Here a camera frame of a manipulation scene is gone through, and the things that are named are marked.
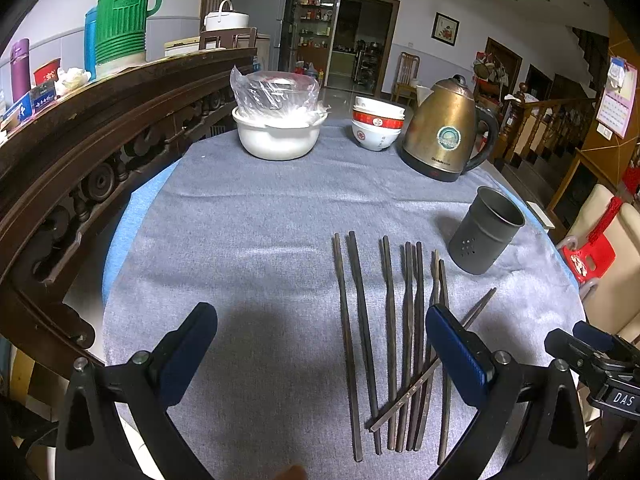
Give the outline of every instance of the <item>clear plastic wrap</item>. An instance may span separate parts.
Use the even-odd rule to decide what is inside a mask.
[[[231,88],[238,113],[256,124],[303,128],[319,121],[327,108],[318,101],[320,85],[309,76],[290,72],[242,75],[234,67]]]

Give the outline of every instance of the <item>gold kettle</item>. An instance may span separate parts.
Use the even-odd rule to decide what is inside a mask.
[[[474,101],[465,78],[455,75],[438,81],[433,93],[417,109],[402,142],[402,160],[419,173],[453,182],[481,164],[498,139],[498,121]],[[479,121],[489,128],[482,150],[471,160]]]

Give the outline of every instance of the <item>chopstick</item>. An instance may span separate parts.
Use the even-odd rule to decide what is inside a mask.
[[[431,289],[431,298],[429,304],[435,304],[440,298],[440,255],[438,250],[434,250],[431,253],[431,276],[433,277],[433,288]],[[424,355],[427,362],[430,362],[434,357],[434,352],[431,350],[431,342],[427,342],[424,349]],[[433,375],[428,379],[424,388],[422,389],[422,398],[420,399],[420,421],[418,424],[418,433],[415,436],[414,451],[420,451],[422,447],[422,440],[424,438],[424,428],[427,425],[427,418],[429,416],[429,405],[431,403],[431,390],[433,388]]]
[[[417,290],[415,293],[415,336],[414,336],[414,377],[419,376],[424,368],[424,270],[422,268],[422,243],[415,245],[416,267],[415,275]],[[420,415],[421,387],[415,391],[411,399],[411,415],[409,417],[409,431],[406,436],[406,450],[414,448],[415,431],[418,427]]]
[[[447,273],[444,268],[444,260],[440,260],[440,297],[442,306],[449,308],[449,289],[447,288]],[[438,448],[438,465],[444,462],[447,456],[447,443],[449,441],[449,414],[451,404],[451,379],[447,371],[442,367],[442,418],[440,419],[440,447]]]
[[[367,391],[369,393],[369,407],[371,418],[378,416],[378,392],[376,390],[376,371],[373,366],[373,350],[371,349],[371,334],[369,331],[369,316],[367,314],[367,304],[364,298],[364,285],[362,283],[362,270],[360,269],[360,257],[358,256],[358,244],[356,233],[349,231],[349,243],[351,255],[351,272],[356,285],[356,295],[358,298],[358,325],[360,327],[360,338],[362,340],[362,356],[364,368],[367,376]],[[382,455],[382,441],[380,440],[380,428],[373,434],[373,441],[376,447],[376,454]]]
[[[465,330],[469,328],[469,326],[475,321],[476,317],[478,317],[480,313],[484,310],[484,308],[486,307],[486,304],[489,303],[489,300],[495,294],[496,290],[497,290],[496,288],[492,288],[491,290],[489,290],[489,292],[486,293],[482,297],[482,299],[480,299],[480,301],[478,301],[474,305],[471,312],[469,312],[466,315],[465,320],[462,323],[462,326],[464,327]],[[435,359],[432,359],[431,362],[429,363],[429,367],[424,371],[424,373],[420,377],[417,378],[417,380],[415,380],[413,384],[411,384],[408,388],[405,388],[405,387],[402,388],[404,390],[404,394],[402,394],[402,396],[399,397],[399,399],[396,400],[396,402],[391,407],[387,408],[381,415],[378,416],[378,418],[374,419],[373,422],[368,425],[369,431],[374,432],[379,430],[382,427],[382,425],[386,421],[388,421],[389,418],[391,418],[391,416],[395,412],[397,412],[403,406],[405,406],[406,402],[415,393],[418,386],[421,386],[422,384],[424,384],[426,380],[433,375],[435,369],[438,367],[439,364],[440,364],[440,358],[436,357]]]
[[[404,244],[404,267],[404,313],[402,314],[402,320],[404,322],[404,343],[402,347],[402,388],[407,388],[411,385],[411,343],[414,335],[414,265],[410,242]],[[406,412],[407,405],[403,403],[398,415],[398,437],[396,438],[396,452],[398,453],[402,453],[402,448],[404,447]]]
[[[385,261],[386,281],[386,371],[389,388],[389,400],[393,401],[398,394],[398,374],[396,371],[396,298],[394,296],[394,274],[391,269],[391,251],[389,238],[382,238],[382,248]],[[386,434],[386,448],[393,451],[396,448],[396,414],[389,419],[389,429]]]
[[[347,391],[349,394],[349,412],[351,415],[351,445],[353,459],[362,462],[362,439],[360,436],[360,412],[358,411],[358,387],[356,386],[356,363],[353,357],[353,343],[351,341],[351,325],[347,306],[347,291],[344,286],[344,269],[342,268],[342,250],[340,249],[340,235],[334,235],[335,272],[338,275],[340,289],[340,320],[342,324],[342,340],[344,341],[344,356],[347,366]]]

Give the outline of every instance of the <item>refrigerator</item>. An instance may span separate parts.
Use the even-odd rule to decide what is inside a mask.
[[[231,0],[234,10],[249,15],[249,27],[270,37],[269,66],[263,70],[293,70],[296,60],[294,0]]]

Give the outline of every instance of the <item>picture frame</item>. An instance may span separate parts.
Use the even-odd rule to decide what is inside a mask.
[[[460,22],[454,20],[445,14],[436,12],[436,18],[433,20],[433,30],[431,31],[431,37],[434,40],[441,41],[451,46],[455,46],[456,38],[458,37],[458,27]]]

